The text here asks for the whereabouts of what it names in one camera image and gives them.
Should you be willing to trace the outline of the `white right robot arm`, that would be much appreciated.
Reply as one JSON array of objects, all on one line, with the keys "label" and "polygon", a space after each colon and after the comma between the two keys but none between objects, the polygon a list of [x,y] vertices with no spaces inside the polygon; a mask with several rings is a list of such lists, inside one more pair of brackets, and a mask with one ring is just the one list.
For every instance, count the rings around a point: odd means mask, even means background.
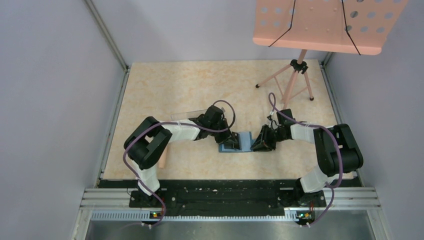
[{"label": "white right robot arm", "polygon": [[279,111],[277,119],[276,126],[262,126],[250,149],[253,152],[270,152],[277,148],[279,142],[303,141],[314,145],[317,160],[317,166],[295,181],[285,205],[307,206],[320,198],[325,187],[338,188],[343,174],[363,166],[362,153],[349,125],[324,127],[297,121],[289,108]]}]

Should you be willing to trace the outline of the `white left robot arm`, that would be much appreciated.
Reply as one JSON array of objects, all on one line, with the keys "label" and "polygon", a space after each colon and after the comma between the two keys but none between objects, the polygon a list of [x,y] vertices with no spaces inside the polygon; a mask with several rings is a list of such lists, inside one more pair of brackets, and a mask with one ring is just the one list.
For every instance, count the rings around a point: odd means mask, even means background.
[{"label": "white left robot arm", "polygon": [[145,118],[123,144],[123,162],[136,176],[141,200],[149,207],[165,206],[159,193],[157,168],[168,144],[212,136],[219,146],[241,150],[240,135],[231,131],[234,123],[228,123],[224,110],[214,104],[186,119]]}]

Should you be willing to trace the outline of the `clear acrylic card box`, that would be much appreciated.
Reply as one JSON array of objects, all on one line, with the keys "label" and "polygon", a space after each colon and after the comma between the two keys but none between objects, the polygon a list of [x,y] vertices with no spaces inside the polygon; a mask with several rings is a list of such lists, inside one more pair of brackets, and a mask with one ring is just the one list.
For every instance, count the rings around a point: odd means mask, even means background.
[{"label": "clear acrylic card box", "polygon": [[206,112],[206,109],[173,113],[170,115],[170,118],[172,121],[187,120],[192,118],[198,118],[200,115],[204,114],[205,112]]}]

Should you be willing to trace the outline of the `blue leather card holder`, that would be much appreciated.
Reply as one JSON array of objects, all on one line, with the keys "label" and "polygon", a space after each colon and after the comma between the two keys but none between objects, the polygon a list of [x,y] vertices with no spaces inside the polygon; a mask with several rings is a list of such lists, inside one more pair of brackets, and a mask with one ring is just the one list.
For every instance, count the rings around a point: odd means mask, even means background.
[{"label": "blue leather card holder", "polygon": [[234,132],[235,140],[230,139],[218,146],[220,153],[250,153],[254,139],[250,131]]}]

